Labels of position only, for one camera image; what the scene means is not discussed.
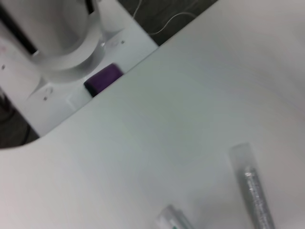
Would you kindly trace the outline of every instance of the white tabletop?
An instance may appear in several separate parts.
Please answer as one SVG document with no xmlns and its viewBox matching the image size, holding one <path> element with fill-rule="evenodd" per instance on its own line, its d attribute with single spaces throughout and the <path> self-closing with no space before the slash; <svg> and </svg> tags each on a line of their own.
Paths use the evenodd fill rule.
<svg viewBox="0 0 305 229">
<path fill-rule="evenodd" d="M 216 3 L 45 137 L 0 152 L 0 227 L 150 229 L 174 204 L 196 229 L 250 229 L 228 159 L 248 142 L 276 228 L 304 228 L 304 116 L 229 58 L 217 34 L 237 2 Z"/>
</svg>

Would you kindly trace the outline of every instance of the gray carpet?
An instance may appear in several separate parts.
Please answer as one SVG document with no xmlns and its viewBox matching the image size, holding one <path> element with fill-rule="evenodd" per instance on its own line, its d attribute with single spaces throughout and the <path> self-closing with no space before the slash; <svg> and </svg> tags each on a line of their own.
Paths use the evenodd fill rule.
<svg viewBox="0 0 305 229">
<path fill-rule="evenodd" d="M 131 15 L 139 4 L 139 0 L 119 0 L 119 2 Z M 186 11 L 198 16 L 215 2 L 216 0 L 142 0 L 135 20 L 147 33 L 157 32 L 175 14 Z M 162 32 L 152 35 L 151 38 L 161 45 L 192 20 L 189 15 L 179 15 L 173 18 Z"/>
</svg>

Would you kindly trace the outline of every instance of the purple block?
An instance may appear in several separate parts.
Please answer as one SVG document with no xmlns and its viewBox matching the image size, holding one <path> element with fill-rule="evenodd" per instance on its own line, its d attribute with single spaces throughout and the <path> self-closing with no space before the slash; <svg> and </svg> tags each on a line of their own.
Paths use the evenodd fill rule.
<svg viewBox="0 0 305 229">
<path fill-rule="evenodd" d="M 103 70 L 99 71 L 86 82 L 85 88 L 89 91 L 92 97 L 103 91 L 106 87 L 112 84 L 123 75 L 123 72 L 115 64 L 110 64 Z"/>
</svg>

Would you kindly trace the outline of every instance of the dark floor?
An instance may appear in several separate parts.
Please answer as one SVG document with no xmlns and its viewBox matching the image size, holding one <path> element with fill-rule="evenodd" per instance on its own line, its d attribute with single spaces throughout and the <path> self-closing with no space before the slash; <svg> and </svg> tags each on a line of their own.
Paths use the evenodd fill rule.
<svg viewBox="0 0 305 229">
<path fill-rule="evenodd" d="M 147 33 L 153 33 L 162 29 L 167 21 L 175 14 L 190 12 L 198 16 L 216 1 L 217 0 L 142 0 L 141 6 L 134 19 Z M 119 0 L 119 2 L 131 15 L 133 15 L 139 4 L 139 0 Z M 189 15 L 179 15 L 173 18 L 162 32 L 152 35 L 151 38 L 158 45 L 161 45 L 192 20 L 193 17 Z"/>
<path fill-rule="evenodd" d="M 10 104 L 8 109 L 0 106 L 0 149 L 24 145 L 37 138 L 38 135 Z"/>
</svg>

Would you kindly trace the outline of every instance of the white cable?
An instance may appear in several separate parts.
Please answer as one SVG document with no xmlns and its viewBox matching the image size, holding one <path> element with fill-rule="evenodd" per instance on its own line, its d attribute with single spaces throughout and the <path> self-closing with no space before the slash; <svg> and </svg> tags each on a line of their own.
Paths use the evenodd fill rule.
<svg viewBox="0 0 305 229">
<path fill-rule="evenodd" d="M 167 23 L 163 26 L 163 28 L 162 29 L 160 29 L 159 31 L 157 31 L 157 32 L 150 32 L 150 33 L 148 33 L 149 35 L 156 35 L 156 34 L 158 34 L 158 33 L 160 33 L 160 32 L 162 32 L 164 29 L 165 29 L 165 27 L 168 25 L 168 23 L 170 23 L 170 21 L 174 18 L 174 17 L 176 17 L 176 16 L 178 16 L 178 15 L 182 15 L 182 14 L 185 14 L 185 15 L 189 15 L 189 16 L 192 16 L 192 17 L 194 17 L 194 18 L 196 18 L 197 16 L 195 15 L 195 14 L 193 14 L 193 13 L 189 13 L 189 12 L 181 12 L 181 13 L 177 13 L 176 15 L 174 15 L 174 16 L 172 16 L 168 21 L 167 21 Z"/>
<path fill-rule="evenodd" d="M 135 9 L 132 18 L 135 17 L 135 15 L 136 15 L 136 13 L 138 12 L 138 9 L 140 8 L 141 4 L 142 4 L 142 0 L 139 0 L 139 4 L 138 4 L 137 8 Z"/>
</svg>

